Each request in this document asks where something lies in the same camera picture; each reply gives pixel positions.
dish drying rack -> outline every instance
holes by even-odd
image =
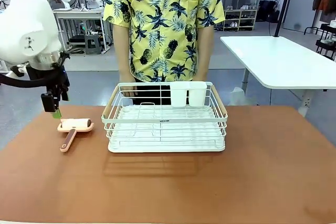
[[[228,115],[211,82],[207,82],[205,104],[187,105],[127,105],[129,98],[122,94],[123,87],[159,86],[153,90],[162,94],[169,82],[120,83],[116,86],[101,117],[109,139],[108,149],[115,153],[143,152],[220,152],[225,149]]]

yellow shirt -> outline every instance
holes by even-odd
[[[131,27],[133,76],[189,81],[197,72],[197,28],[225,19],[221,0],[107,0],[104,20]]]

brown table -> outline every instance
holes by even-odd
[[[112,154],[101,106],[63,106],[91,118],[64,133],[35,118],[0,152],[0,220],[107,223],[336,222],[336,149],[295,109],[228,107],[222,153]]]

stool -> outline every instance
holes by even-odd
[[[101,43],[98,34],[85,35],[85,50],[87,55],[99,55]]]

wooden handle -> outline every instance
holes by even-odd
[[[218,92],[217,92],[217,90],[216,90],[216,88],[215,88],[214,85],[211,86],[211,90],[212,90],[212,92],[213,92],[213,94],[215,96],[215,99],[217,100],[219,109],[221,110],[223,116],[227,115],[227,111],[226,111],[226,109],[224,107],[224,104],[223,104],[221,98],[219,97],[219,94],[218,94]]]
[[[61,152],[67,152],[70,148],[70,145],[72,143],[72,140],[75,138],[76,136],[76,129],[71,129],[67,135],[67,137],[64,140],[63,145],[61,146],[60,150]]]
[[[104,116],[105,119],[109,116],[109,114],[111,112],[111,109],[112,109],[111,104],[112,104],[112,102],[114,100],[114,97],[116,96],[118,90],[119,90],[119,87],[116,86],[115,89],[114,89],[114,91],[113,91],[113,93],[112,93],[110,101],[108,102],[108,104],[106,105],[106,107],[105,107],[105,109],[103,111],[103,116]]]

